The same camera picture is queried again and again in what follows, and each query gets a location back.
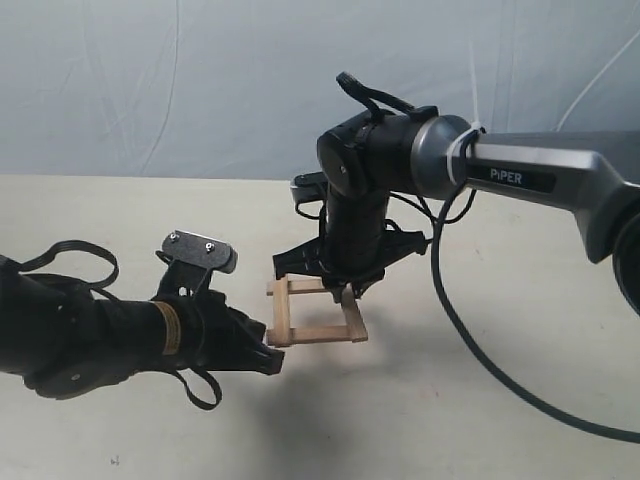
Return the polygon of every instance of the black strap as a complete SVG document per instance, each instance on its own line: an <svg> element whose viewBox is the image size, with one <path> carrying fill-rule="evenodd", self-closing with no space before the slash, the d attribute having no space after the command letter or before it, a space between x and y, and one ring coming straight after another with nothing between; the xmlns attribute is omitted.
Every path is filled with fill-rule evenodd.
<svg viewBox="0 0 640 480"><path fill-rule="evenodd" d="M211 376L209 372L207 372L206 370L200 367L193 367L191 368L191 370L193 370L193 373L198 375L200 378L202 378L205 382L209 384L209 386L211 387L211 390L213 391L213 395L216 397L215 403L205 402L204 400L201 400L198 397L196 397L195 394L189 388L187 381L184 379L182 375L180 375L180 373L177 370L155 370L155 371L161 372L161 373L168 373L169 375L180 380L180 383L184 385L184 389L187 392L187 397L189 397L189 400L191 401L191 403L193 403L196 407L202 410L213 410L218 405L220 405L220 402L222 401L222 388L220 388L220 384L216 381L215 378Z"/></svg>
<svg viewBox="0 0 640 480"><path fill-rule="evenodd" d="M111 274L101 280L99 282L84 282L84 284L92 290L100 290L105 287L108 287L113 282L116 281L118 275L120 273L120 269L118 267L118 260L115 255L111 253L109 250L100 247L99 245L95 245L93 243L85 242L84 240L65 240L62 242L58 242L53 244L49 250L44 252L39 257L34 258L33 260L29 260L28 262L24 262L20 265L21 272L32 272L34 270L38 270L46 265L52 263L58 254L63 252L85 252L90 253L91 255L95 255L96 257L100 257L103 260L106 260L113 266L113 271Z"/></svg>

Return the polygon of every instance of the white backdrop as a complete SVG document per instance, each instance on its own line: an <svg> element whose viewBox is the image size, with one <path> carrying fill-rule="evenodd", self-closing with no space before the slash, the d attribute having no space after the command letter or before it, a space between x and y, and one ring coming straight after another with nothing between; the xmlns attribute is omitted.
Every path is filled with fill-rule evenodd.
<svg viewBox="0 0 640 480"><path fill-rule="evenodd" d="M348 70L495 132L640 128L636 0L0 0L0 173L289 178Z"/></svg>

